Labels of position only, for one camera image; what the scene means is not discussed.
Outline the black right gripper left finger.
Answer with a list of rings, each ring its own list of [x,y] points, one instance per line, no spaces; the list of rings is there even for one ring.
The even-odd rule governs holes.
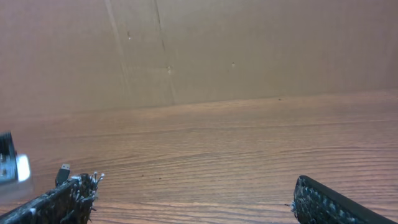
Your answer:
[[[74,175],[43,195],[1,215],[1,224],[86,224],[104,174]]]

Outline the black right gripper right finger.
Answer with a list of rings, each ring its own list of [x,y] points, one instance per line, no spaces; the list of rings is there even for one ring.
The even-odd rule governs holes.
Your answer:
[[[297,179],[291,211],[304,224],[397,224],[306,175]]]

